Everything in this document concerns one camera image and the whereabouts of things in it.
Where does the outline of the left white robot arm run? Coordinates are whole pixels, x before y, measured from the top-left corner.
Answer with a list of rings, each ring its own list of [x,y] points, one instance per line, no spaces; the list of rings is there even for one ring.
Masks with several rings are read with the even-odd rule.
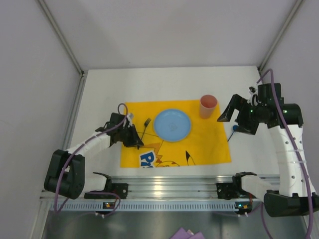
[[[84,142],[67,150],[54,151],[44,180],[46,191],[77,199],[90,192],[111,192],[112,178],[98,170],[107,150],[117,142],[125,147],[141,147],[133,114],[112,113],[104,127],[99,127]]]

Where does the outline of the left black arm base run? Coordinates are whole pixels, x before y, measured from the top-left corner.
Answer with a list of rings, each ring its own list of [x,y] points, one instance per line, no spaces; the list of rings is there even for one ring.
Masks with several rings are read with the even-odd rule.
[[[128,195],[129,185],[127,183],[112,183],[112,186],[108,189],[108,193],[117,194],[121,199],[126,199]],[[92,193],[85,193],[85,199],[115,199],[112,195],[97,195]]]

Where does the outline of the red plastic cup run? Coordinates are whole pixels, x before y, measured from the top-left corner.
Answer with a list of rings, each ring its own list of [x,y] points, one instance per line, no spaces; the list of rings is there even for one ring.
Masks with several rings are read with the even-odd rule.
[[[200,99],[200,117],[202,119],[208,119],[213,114],[218,100],[213,95],[204,95]]]

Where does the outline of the blue plastic plate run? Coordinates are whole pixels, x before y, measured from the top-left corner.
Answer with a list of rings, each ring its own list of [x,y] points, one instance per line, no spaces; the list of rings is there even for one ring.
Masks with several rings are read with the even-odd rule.
[[[178,142],[185,139],[191,131],[190,117],[178,109],[167,109],[160,112],[154,121],[157,136],[167,142]]]

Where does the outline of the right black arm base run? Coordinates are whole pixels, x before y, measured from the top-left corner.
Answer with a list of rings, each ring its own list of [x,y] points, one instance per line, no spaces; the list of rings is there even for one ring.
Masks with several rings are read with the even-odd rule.
[[[233,183],[217,183],[216,191],[218,199],[232,200],[239,197],[238,188]]]

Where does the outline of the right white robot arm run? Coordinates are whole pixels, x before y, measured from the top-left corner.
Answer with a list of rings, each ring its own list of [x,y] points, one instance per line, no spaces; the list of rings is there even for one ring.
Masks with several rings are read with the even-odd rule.
[[[302,167],[306,166],[303,147],[303,117],[297,104],[286,104],[281,96],[281,84],[262,84],[250,88],[253,95],[245,99],[234,94],[218,122],[229,122],[235,110],[236,132],[255,135],[260,123],[267,125],[275,146],[279,167],[279,189],[252,172],[236,173],[232,190],[224,199],[251,194],[264,203],[271,217],[305,216],[309,214],[308,195],[313,211],[319,209],[319,197],[313,186],[307,190]]]

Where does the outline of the yellow cartoon placemat cloth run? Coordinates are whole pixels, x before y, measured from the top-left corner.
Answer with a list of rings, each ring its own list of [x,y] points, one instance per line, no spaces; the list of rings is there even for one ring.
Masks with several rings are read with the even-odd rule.
[[[127,102],[126,105],[134,115],[133,123],[137,132],[143,131],[147,118],[151,118],[152,121],[143,137],[143,147],[122,147],[121,167],[160,168],[231,162],[224,125],[217,122],[220,107],[215,108],[210,118],[202,119],[199,114],[199,100]],[[190,117],[192,127],[185,139],[167,142],[155,133],[155,117],[167,109],[181,110]]]

